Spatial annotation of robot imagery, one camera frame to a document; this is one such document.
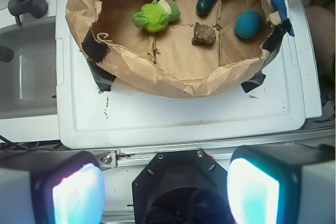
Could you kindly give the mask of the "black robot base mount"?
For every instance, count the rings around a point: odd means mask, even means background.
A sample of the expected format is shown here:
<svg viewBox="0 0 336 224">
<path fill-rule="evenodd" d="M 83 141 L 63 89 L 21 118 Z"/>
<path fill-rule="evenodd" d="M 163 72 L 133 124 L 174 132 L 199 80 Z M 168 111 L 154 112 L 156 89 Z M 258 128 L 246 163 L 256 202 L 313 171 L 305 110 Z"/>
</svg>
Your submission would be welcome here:
<svg viewBox="0 0 336 224">
<path fill-rule="evenodd" d="M 235 223 L 226 182 L 210 156 L 154 158 L 132 182 L 135 223 Z"/>
</svg>

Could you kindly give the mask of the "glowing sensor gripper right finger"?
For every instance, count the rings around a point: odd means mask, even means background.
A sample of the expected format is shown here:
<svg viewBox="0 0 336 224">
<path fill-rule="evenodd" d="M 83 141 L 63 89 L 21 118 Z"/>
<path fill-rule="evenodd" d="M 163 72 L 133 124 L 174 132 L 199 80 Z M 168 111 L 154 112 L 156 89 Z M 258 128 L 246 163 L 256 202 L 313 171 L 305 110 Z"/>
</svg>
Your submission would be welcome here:
<svg viewBox="0 0 336 224">
<path fill-rule="evenodd" d="M 335 223 L 335 147 L 237 147 L 227 175 L 237 223 Z"/>
</svg>

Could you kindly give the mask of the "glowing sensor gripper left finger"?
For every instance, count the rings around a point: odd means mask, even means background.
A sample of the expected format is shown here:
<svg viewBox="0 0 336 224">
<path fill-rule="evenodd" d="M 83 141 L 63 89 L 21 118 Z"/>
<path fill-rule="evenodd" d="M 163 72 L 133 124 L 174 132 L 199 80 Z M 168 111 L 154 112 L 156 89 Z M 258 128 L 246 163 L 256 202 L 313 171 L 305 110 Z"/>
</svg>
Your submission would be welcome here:
<svg viewBox="0 0 336 224">
<path fill-rule="evenodd" d="M 100 223 L 104 176 L 88 151 L 1 151 L 1 223 Z"/>
</svg>

